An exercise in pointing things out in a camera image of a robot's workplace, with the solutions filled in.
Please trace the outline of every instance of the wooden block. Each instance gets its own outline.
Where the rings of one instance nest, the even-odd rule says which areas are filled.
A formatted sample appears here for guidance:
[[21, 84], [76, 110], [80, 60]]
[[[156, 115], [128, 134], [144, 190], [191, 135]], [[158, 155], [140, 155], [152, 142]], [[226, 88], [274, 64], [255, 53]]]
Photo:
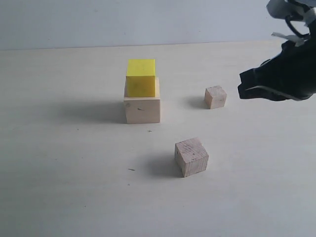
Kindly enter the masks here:
[[130, 59], [126, 73], [128, 97], [156, 96], [155, 59]]
[[156, 78], [155, 82], [155, 97], [128, 97], [125, 84], [124, 106], [127, 123], [160, 122], [159, 78]]
[[209, 87], [205, 90], [204, 101], [209, 109], [224, 107], [227, 94], [219, 85]]
[[208, 153], [196, 137], [176, 143], [175, 160], [181, 168], [183, 177], [187, 177], [206, 170]]

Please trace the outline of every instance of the small wooden cube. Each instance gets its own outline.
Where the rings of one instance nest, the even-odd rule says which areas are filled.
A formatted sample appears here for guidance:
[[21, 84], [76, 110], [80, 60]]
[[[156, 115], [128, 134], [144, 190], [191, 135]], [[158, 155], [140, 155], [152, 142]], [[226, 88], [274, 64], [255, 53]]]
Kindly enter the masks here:
[[159, 78], [156, 78], [155, 97], [128, 97], [125, 84], [124, 106], [127, 123], [159, 123], [160, 91]]
[[129, 59], [126, 72], [128, 97], [156, 96], [155, 59]]
[[205, 90], [204, 101], [209, 109], [224, 107], [227, 94], [219, 85], [209, 87]]
[[175, 160], [183, 177], [187, 177], [206, 170], [208, 153], [196, 137], [176, 143]]

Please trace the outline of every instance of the white table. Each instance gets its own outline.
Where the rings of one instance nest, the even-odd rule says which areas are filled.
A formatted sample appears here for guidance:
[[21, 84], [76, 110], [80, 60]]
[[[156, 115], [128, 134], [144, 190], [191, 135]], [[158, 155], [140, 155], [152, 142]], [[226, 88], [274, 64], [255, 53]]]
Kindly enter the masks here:
[[[0, 236], [314, 237], [316, 98], [237, 92], [281, 42], [1, 51]], [[129, 58], [156, 58], [160, 124], [125, 124]], [[208, 168], [180, 178], [196, 136]]]

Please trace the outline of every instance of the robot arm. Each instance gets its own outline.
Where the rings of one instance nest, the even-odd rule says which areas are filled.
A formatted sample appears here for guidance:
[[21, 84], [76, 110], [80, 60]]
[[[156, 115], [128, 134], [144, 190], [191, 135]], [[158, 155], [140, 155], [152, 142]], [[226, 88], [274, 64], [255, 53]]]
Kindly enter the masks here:
[[[267, 10], [285, 20], [295, 37], [281, 45], [279, 55], [240, 74], [239, 97], [306, 100], [316, 93], [316, 0], [270, 0]], [[305, 22], [310, 32], [299, 33], [291, 21]]]

